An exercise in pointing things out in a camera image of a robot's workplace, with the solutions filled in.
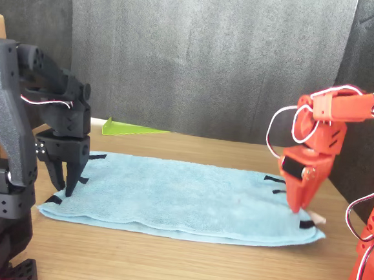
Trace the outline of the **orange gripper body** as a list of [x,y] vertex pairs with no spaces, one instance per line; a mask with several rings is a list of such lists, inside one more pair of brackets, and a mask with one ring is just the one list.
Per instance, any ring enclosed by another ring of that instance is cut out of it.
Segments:
[[328,178],[334,156],[316,152],[303,145],[284,148],[278,161],[286,182],[297,186],[319,187]]

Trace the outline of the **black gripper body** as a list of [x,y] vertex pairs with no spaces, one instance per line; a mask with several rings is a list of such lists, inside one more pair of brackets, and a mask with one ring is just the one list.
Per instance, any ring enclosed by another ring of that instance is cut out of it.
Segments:
[[42,162],[62,162],[85,167],[90,153],[90,137],[56,136],[53,130],[36,134],[37,157]]

